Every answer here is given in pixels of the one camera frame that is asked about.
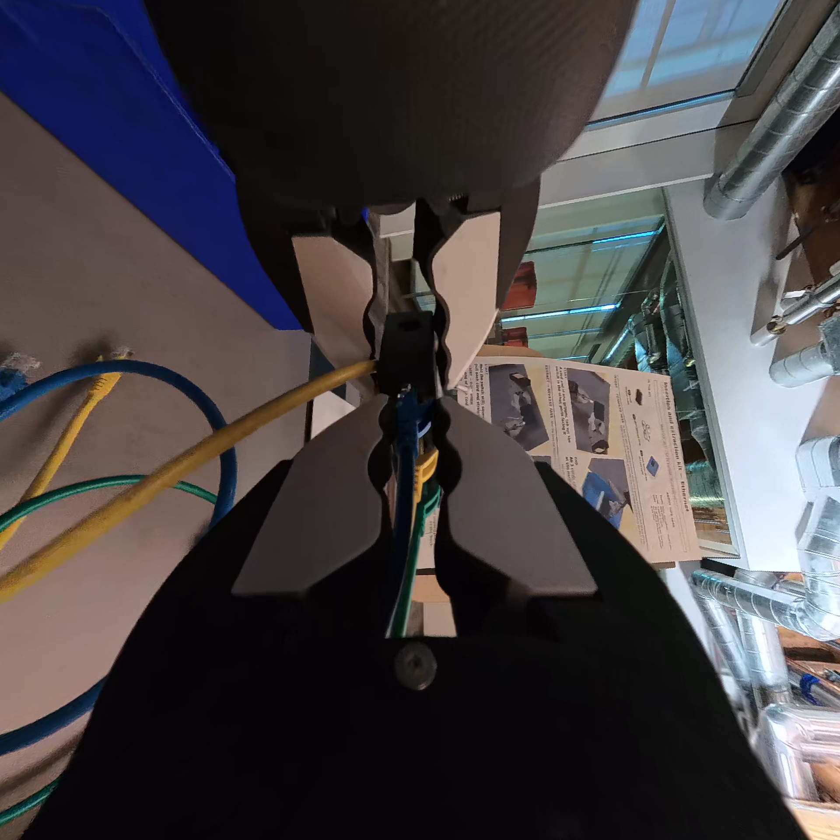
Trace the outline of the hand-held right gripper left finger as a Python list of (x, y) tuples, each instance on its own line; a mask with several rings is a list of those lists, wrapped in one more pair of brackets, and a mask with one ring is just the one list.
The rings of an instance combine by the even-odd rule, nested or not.
[(333, 603), (359, 629), (385, 635), (396, 602), (393, 400), (373, 397), (293, 459), (232, 586), (237, 597)]

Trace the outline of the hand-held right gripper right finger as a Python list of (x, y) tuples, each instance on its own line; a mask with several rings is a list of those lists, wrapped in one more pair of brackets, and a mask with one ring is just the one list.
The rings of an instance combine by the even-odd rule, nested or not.
[(534, 602), (592, 599), (597, 583), (538, 467), (501, 430), (442, 397), (434, 570), (458, 636), (524, 629)]

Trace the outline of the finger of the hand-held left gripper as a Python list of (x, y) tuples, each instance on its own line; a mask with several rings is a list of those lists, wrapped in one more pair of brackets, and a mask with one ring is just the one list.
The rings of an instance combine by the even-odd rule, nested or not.
[(375, 356), (375, 299), (372, 263), (326, 235), (291, 239), (308, 305), (312, 337), (335, 367)]
[(498, 314), (501, 210), (470, 212), (466, 202), (415, 203), (413, 258), (434, 295), (437, 378), (453, 390)]

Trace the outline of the black ethernet switch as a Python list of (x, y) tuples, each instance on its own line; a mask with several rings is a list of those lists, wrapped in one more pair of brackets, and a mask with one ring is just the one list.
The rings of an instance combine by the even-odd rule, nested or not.
[(409, 389), (420, 404), (437, 397), (433, 314), (395, 312), (385, 318), (375, 382), (380, 393), (397, 397)]

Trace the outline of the blue plastic bin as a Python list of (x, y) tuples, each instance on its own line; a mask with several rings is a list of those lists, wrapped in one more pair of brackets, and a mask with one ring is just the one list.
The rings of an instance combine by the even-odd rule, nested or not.
[(270, 325), (301, 329), (143, 2), (2, 1), (1, 65), (6, 96)]

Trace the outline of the red storage box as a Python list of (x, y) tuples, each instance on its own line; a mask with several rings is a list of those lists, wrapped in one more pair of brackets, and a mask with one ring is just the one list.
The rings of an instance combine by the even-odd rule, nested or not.
[(512, 319), (520, 310), (531, 310), (537, 297), (538, 279), (534, 262), (524, 261), (518, 267), (511, 288), (500, 310), (500, 344), (514, 348), (528, 348), (527, 327), (514, 324)]

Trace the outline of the printed instruction poster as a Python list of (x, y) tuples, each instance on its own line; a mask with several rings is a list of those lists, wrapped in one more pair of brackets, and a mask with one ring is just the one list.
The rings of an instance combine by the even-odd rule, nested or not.
[(575, 488), (652, 565), (699, 561), (676, 399), (664, 374), (477, 357), (458, 403)]

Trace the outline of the silver pipe cluster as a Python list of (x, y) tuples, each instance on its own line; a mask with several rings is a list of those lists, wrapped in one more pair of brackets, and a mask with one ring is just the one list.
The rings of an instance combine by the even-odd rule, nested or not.
[(690, 583), (733, 677), (752, 692), (752, 742), (771, 780), (790, 800), (817, 802), (812, 767), (838, 767), (838, 705), (821, 707), (806, 692), (806, 673), (800, 678), (805, 706), (794, 703), (778, 630), (838, 640), (838, 436), (805, 441), (796, 464), (812, 499), (797, 544), (802, 583), (745, 570), (733, 576), (698, 570)]

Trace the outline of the large window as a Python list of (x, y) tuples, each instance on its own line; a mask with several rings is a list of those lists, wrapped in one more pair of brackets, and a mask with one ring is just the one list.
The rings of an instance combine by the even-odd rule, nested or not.
[(643, 1), (590, 124), (732, 93), (781, 14), (779, 1)]

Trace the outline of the silver round air duct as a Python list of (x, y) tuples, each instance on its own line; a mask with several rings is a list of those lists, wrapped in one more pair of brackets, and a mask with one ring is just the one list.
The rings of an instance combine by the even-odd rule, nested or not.
[(714, 181), (703, 203), (707, 214), (724, 222), (745, 216), (838, 106), (836, 5)]

